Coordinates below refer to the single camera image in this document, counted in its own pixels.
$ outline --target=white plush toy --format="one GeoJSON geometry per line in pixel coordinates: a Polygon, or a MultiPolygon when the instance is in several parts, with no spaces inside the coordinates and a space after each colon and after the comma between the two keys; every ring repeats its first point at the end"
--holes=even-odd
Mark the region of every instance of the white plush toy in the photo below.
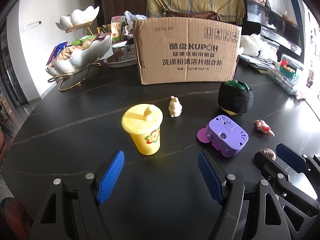
{"type": "Polygon", "coordinates": [[[171,101],[169,104],[169,112],[171,117],[178,117],[182,112],[182,105],[179,102],[178,98],[171,96],[171,101]]]}
{"type": "Polygon", "coordinates": [[[252,34],[242,35],[240,40],[240,49],[243,48],[243,54],[261,59],[270,59],[275,62],[278,61],[276,48],[261,40],[261,35],[252,34]]]}

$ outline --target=yellow cup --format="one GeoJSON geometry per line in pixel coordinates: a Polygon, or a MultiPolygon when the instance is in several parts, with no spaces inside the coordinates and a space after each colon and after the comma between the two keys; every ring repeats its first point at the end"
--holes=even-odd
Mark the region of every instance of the yellow cup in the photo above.
{"type": "Polygon", "coordinates": [[[155,105],[140,104],[128,109],[121,120],[140,153],[151,155],[160,148],[162,111],[155,105]]]}

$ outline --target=black marble tabletop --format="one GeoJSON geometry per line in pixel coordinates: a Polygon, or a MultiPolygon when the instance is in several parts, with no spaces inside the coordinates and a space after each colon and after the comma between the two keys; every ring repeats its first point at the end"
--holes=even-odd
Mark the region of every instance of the black marble tabletop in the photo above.
{"type": "MultiPolygon", "coordinates": [[[[13,195],[35,217],[55,178],[77,180],[95,171],[115,149],[125,164],[109,200],[101,206],[114,239],[207,239],[220,206],[212,200],[197,166],[197,153],[206,149],[226,172],[243,181],[261,177],[254,154],[284,143],[299,154],[320,151],[320,122],[304,101],[286,94],[268,76],[238,65],[235,79],[253,90],[254,101],[243,116],[231,117],[249,135],[235,157],[225,158],[197,139],[199,129],[218,114],[219,82],[140,85],[136,66],[93,68],[81,85],[61,93],[55,87],[39,103],[5,156],[1,173],[13,195]],[[180,117],[171,118],[170,96],[179,98],[180,117]],[[151,156],[138,152],[121,117],[131,106],[150,103],[164,115],[161,147],[151,156]],[[275,137],[257,131],[263,119],[275,137]]],[[[281,160],[297,187],[314,194],[303,176],[281,160]]],[[[243,227],[245,219],[239,222],[243,227]]]]}

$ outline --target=cup lid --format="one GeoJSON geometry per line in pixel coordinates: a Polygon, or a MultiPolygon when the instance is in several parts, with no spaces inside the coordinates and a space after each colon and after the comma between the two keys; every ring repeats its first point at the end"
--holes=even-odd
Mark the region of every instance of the cup lid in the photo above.
{"type": "Polygon", "coordinates": [[[131,134],[146,134],[158,129],[162,111],[155,105],[140,104],[129,108],[122,116],[121,125],[131,134]]]}

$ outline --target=purple toy car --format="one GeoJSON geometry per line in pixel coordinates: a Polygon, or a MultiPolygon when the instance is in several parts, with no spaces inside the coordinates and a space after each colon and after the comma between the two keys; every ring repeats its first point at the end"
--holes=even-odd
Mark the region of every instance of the purple toy car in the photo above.
{"type": "Polygon", "coordinates": [[[197,136],[203,143],[212,142],[225,157],[235,156],[249,139],[246,131],[225,115],[212,119],[206,128],[199,130],[197,136]]]}

